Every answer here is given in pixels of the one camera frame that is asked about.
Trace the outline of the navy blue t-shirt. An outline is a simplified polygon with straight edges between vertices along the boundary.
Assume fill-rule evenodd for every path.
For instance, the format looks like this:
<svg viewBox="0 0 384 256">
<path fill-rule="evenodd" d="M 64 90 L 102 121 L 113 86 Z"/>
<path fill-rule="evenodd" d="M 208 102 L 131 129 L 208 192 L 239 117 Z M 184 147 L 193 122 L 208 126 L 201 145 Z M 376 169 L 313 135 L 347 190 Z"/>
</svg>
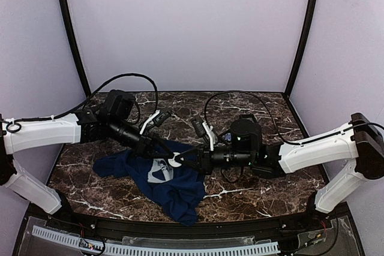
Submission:
<svg viewBox="0 0 384 256">
<path fill-rule="evenodd" d="M 99 177 L 131 177 L 140 192 L 184 226 L 198 220 L 196 208 L 206 195 L 205 175 L 190 167 L 172 167 L 162 158 L 145 159 L 127 149 L 96 160 L 92 169 Z"/>
</svg>

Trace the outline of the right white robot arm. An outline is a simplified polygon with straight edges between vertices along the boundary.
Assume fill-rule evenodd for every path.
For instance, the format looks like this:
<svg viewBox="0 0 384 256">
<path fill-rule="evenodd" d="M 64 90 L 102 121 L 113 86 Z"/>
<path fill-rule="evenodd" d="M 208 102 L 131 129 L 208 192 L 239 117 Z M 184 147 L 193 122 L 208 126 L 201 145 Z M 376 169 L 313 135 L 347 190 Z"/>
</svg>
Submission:
<svg viewBox="0 0 384 256">
<path fill-rule="evenodd" d="M 213 129 L 197 117 L 193 120 L 199 137 L 207 136 L 207 145 L 194 147 L 175 156 L 178 164 L 209 175 L 214 168 L 248 167 L 257 177 L 275 179 L 300 169 L 340 159 L 346 166 L 308 200 L 307 210 L 325 216 L 356 188 L 369 180 L 383 177 L 383 135 L 380 125 L 363 114 L 332 131 L 297 141 L 266 145 L 262 128 L 252 115 L 241 115 L 231 123 L 228 146 L 217 146 Z"/>
</svg>

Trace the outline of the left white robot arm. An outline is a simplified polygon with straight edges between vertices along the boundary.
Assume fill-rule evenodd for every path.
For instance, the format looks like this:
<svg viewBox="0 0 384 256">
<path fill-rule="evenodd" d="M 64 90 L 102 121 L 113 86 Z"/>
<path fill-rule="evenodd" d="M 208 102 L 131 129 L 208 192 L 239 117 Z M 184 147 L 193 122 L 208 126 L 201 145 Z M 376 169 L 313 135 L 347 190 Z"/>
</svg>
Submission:
<svg viewBox="0 0 384 256">
<path fill-rule="evenodd" d="M 65 218 L 73 213 L 66 196 L 48 187 L 26 171 L 13 157 L 22 150 L 53 144 L 90 143 L 106 138 L 129 147 L 145 159 L 172 159 L 174 153 L 148 124 L 162 124 L 170 113 L 156 110 L 138 129 L 127 121 L 135 96 L 111 90 L 99 108 L 75 109 L 65 116 L 36 121 L 1 120 L 1 186 L 30 201 L 49 215 Z"/>
</svg>

